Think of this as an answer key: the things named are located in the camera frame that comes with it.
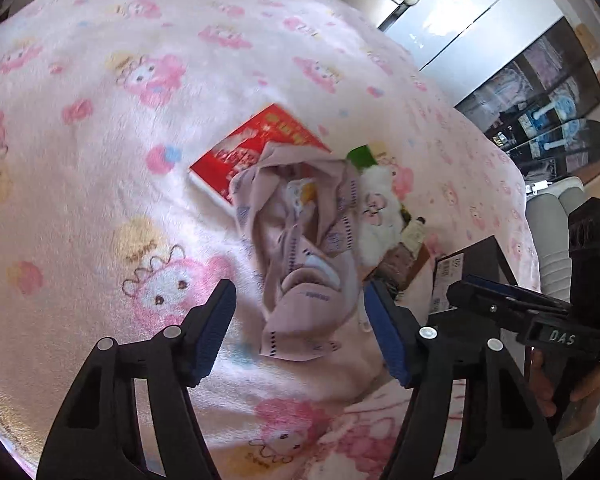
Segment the person's right hand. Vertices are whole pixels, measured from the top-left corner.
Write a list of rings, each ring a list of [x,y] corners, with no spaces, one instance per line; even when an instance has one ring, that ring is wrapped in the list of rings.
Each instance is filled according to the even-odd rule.
[[[545,417],[554,416],[556,405],[553,402],[554,386],[543,370],[544,356],[540,350],[531,352],[531,367],[529,387],[533,392],[536,402]],[[591,373],[588,373],[570,393],[571,402],[583,401],[581,415],[585,419],[592,419],[600,405],[600,363]]]

